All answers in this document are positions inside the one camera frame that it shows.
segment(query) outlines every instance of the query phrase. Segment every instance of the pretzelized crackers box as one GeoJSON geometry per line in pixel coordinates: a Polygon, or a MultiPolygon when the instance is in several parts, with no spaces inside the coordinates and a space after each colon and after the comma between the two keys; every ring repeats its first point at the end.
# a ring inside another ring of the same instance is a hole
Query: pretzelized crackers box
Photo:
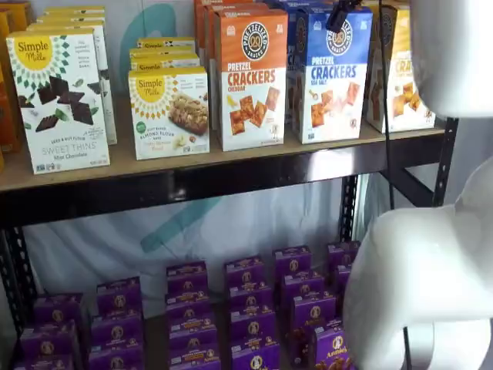
{"type": "MultiPolygon", "coordinates": [[[[388,125],[391,132],[429,129],[435,114],[421,101],[414,83],[411,62],[411,23],[409,5],[383,6],[385,56],[387,58],[388,125]]],[[[384,81],[381,43],[375,34],[373,67],[367,101],[366,119],[377,130],[385,132],[384,81]]]]}
{"type": "Polygon", "coordinates": [[[293,93],[294,131],[301,143],[346,140],[360,135],[372,13],[350,12],[339,33],[325,27],[332,5],[297,14],[293,93]]]}
{"type": "Polygon", "coordinates": [[[138,160],[209,152],[203,67],[131,71],[129,88],[138,160]]]}
{"type": "Polygon", "coordinates": [[[221,11],[214,22],[223,150],[282,144],[286,12],[221,11]]]}

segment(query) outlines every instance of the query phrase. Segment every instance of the yellow cracker box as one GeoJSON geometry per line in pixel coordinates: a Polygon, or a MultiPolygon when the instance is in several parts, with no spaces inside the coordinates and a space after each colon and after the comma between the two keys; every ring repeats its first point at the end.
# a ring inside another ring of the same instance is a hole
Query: yellow cracker box
{"type": "MultiPolygon", "coordinates": [[[[391,132],[420,130],[434,126],[435,114],[421,101],[414,84],[411,62],[409,6],[387,2],[383,7],[385,56],[387,58],[387,107],[391,132]]],[[[377,130],[385,131],[384,90],[381,43],[374,32],[374,53],[369,80],[366,119],[377,130]]]]}
{"type": "Polygon", "coordinates": [[[130,59],[132,71],[149,72],[172,67],[198,67],[199,57],[195,53],[157,55],[148,58],[130,59]]]}
{"type": "Polygon", "coordinates": [[[191,45],[187,46],[162,46],[155,49],[134,48],[129,50],[130,58],[149,58],[150,56],[167,56],[168,54],[188,54],[194,52],[191,45]]]}
{"type": "Polygon", "coordinates": [[[214,22],[223,150],[283,143],[286,12],[221,11],[214,22]]]}
{"type": "Polygon", "coordinates": [[[195,49],[193,37],[142,37],[137,40],[137,47],[158,49],[163,46],[192,46],[195,49]]]}
{"type": "Polygon", "coordinates": [[[129,74],[138,160],[209,152],[203,67],[129,74]]]}
{"type": "Polygon", "coordinates": [[[28,25],[34,22],[30,2],[0,2],[0,8],[12,11],[14,27],[11,29],[11,32],[25,31],[28,25]]]}

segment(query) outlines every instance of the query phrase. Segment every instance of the brand logo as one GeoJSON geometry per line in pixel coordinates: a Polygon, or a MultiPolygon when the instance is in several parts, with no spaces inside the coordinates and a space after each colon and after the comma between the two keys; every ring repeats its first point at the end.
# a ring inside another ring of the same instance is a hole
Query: brand logo
{"type": "Polygon", "coordinates": [[[307,27],[305,25],[305,20],[303,18],[298,19],[296,24],[296,49],[298,52],[305,50],[305,45],[307,43],[307,27]]]}
{"type": "Polygon", "coordinates": [[[348,21],[344,21],[339,33],[327,31],[327,47],[335,56],[342,56],[353,41],[353,28],[348,21]]]}
{"type": "Polygon", "coordinates": [[[261,60],[269,48],[269,33],[260,22],[250,23],[241,39],[243,53],[250,60],[261,60]]]}

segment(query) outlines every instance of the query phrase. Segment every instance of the orange box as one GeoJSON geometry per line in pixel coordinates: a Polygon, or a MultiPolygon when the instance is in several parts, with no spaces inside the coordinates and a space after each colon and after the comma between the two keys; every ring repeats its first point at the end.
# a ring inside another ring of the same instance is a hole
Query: orange box
{"type": "Polygon", "coordinates": [[[223,150],[283,143],[287,13],[222,10],[214,37],[223,150]]]}

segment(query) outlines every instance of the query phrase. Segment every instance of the shelf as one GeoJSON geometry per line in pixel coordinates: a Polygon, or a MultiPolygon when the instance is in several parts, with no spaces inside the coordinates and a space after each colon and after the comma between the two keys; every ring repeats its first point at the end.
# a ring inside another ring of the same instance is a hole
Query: shelf
{"type": "MultiPolygon", "coordinates": [[[[367,123],[357,140],[301,145],[288,131],[284,145],[224,153],[211,138],[208,154],[135,160],[130,111],[118,109],[118,144],[111,166],[33,175],[24,145],[5,155],[0,174],[0,227],[23,226],[184,200],[329,180],[385,168],[384,135],[367,123]]],[[[391,134],[396,168],[439,161],[444,130],[391,134]]]]}

